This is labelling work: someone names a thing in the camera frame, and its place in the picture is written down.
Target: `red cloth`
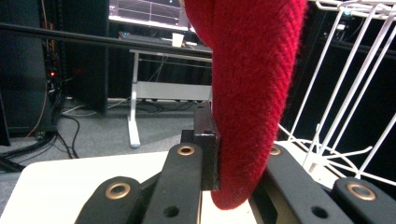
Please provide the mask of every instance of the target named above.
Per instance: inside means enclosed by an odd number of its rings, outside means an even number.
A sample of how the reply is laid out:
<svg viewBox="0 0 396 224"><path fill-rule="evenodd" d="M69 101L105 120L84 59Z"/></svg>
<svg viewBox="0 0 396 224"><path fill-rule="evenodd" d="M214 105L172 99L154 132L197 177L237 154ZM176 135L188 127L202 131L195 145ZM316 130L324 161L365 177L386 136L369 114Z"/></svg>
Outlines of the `red cloth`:
<svg viewBox="0 0 396 224"><path fill-rule="evenodd" d="M276 138L306 0L185 0L213 49L213 117L221 136L216 206L235 208L256 188Z"/></svg>

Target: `table leg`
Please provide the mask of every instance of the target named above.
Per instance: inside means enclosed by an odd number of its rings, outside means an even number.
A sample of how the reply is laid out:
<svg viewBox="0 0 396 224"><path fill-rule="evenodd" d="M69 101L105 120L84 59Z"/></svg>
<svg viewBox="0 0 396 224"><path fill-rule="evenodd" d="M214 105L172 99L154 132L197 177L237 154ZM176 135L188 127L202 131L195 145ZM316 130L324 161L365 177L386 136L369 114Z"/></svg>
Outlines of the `table leg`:
<svg viewBox="0 0 396 224"><path fill-rule="evenodd" d="M137 71L139 66L139 53L134 54L134 76L132 78L132 93L131 93L131 113L128 116L129 141L131 147L140 147L139 132L137 130L135 113L136 113L136 85L137 85Z"/></svg>

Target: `gray carpet floor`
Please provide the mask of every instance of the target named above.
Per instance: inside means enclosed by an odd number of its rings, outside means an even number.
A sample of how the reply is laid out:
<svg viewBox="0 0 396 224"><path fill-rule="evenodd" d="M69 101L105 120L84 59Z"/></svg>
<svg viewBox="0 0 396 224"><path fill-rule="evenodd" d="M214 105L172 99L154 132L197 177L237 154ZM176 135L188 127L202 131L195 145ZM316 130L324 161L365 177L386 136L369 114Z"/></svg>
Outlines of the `gray carpet floor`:
<svg viewBox="0 0 396 224"><path fill-rule="evenodd" d="M66 102L66 109L76 105ZM127 115L129 106L118 105L108 110L104 117L92 111L79 109L68 113L78 120L80 129L75 149L81 158L148 153L169 150L180 142L182 130L193 129L193 109L191 102L161 102L139 104L136 112L136 123L139 131L141 147L133 149L129 146ZM77 124L66 118L58 122L58 132L65 142L71 146L77 130ZM11 147L0 147L0 152L32 145L30 138L11 138ZM40 161L69 160L64 146L57 140L53 146L44 147L32 154L18 157L13 161L29 165ZM0 214L3 214L7 201L14 189L19 174L0 174Z"/></svg>

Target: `white wire rack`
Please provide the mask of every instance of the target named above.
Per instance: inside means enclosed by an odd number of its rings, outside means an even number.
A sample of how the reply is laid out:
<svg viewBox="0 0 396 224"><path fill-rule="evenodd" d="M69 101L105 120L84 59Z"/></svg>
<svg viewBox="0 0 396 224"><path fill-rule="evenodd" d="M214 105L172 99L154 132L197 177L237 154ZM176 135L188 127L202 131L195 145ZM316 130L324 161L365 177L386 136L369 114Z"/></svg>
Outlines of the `white wire rack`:
<svg viewBox="0 0 396 224"><path fill-rule="evenodd" d="M358 151L350 151L347 153L340 153L337 151L337 145L339 144L343 134L348 127L350 120L352 119L355 110L359 106L362 97L364 96L365 91L370 85L371 80L373 79L375 72L380 65L382 59L384 58L387 50L389 49L390 44L393 41L394 36L396 35L396 27L391 31L390 27L392 23L395 21L396 15L396 0L393 1L365 1L365 0L354 0L354 1L330 1L330 0L312 0L315 2L317 7L322 10L331 10L338 11L338 14L333 23L330 34L325 43L324 49L321 52L318 65L312 76L312 79L309 83L308 89L305 93L303 102L300 106L299 112L295 121L292 125L290 131L286 130L279 124L280 130L282 130L289 138L287 141L279 141L276 142L287 148L291 154L301 163L301 165L305 168L305 170L312 175L312 177L318 181L319 183L332 188L333 182L340 177L346 177L344 175L344 171L348 171L354 174L356 178L361 178L362 176L369 177L375 179L377 181L381 181L392 186L396 186L395 180L390 180L383 178L378 175L368 174L364 172L367 165L372 160L375 153L380 149L381 144L387 138L389 132L391 131L394 123L396 122L396 113L390 118L390 122L385 130L382 132L379 139L374 143L374 146L368 146L366 149L358 150ZM352 47L352 50L349 52L349 55L346 59L344 68L339 75L338 81L332 90L332 96L327 103L326 109L322 114L320 123L316 128L315 135L312 140L299 139L294 136L294 132L296 130L297 125L299 124L300 117L304 112L304 107L307 99L310 96L312 87L315 84L315 80L319 75L319 69L322 66L323 60L326 57L326 53L328 48L332 42L332 38L337 29L337 26L340 22L340 19L343 13L349 13L353 16L363 17L365 18L364 24L361 27L359 35ZM349 87L349 91L345 98L342 99L343 103L339 108L338 112L334 119L329 118L329 112L333 107L334 100L336 99L337 93L339 93L340 87L343 84L344 78L347 74L349 66L354 59L357 49L361 44L361 41L364 35L367 32L367 28L372 20L383 20L384 23L382 28L378 32L375 42L371 46L359 73L357 74L355 80L352 85ZM375 60L375 55L377 54L379 47L384 42L385 36L390 32L389 38L386 40L384 47L380 50L379 57ZM367 71L369 66L374 63L373 69L367 76ZM324 139L319 139L319 135L322 132L323 126L326 124L331 124L329 131L325 133ZM355 165L348 157L355 156L358 154L368 154L364 163L358 167Z"/></svg>

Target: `white table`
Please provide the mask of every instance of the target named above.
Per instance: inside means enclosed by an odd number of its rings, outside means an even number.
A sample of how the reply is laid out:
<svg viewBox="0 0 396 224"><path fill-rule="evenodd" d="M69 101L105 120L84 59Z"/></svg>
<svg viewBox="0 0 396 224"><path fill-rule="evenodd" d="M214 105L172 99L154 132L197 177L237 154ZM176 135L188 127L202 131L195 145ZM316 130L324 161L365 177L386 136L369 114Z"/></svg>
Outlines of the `white table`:
<svg viewBox="0 0 396 224"><path fill-rule="evenodd" d="M26 167L12 192L0 224L74 223L95 189L114 176L127 176L140 183L163 168L167 152L44 161ZM203 194L201 223L256 223L248 203L221 211Z"/></svg>
<svg viewBox="0 0 396 224"><path fill-rule="evenodd" d="M131 147L140 147L139 132L137 130L135 119L137 98L207 101L211 98L211 87L202 85L183 85L158 82L137 82L139 55L147 54L170 58L195 60L207 63L211 63L212 59L197 56L186 56L181 54L170 54L164 52L152 52L134 49L130 49L130 52L134 53L134 75L132 79L131 112L128 115L129 139Z"/></svg>

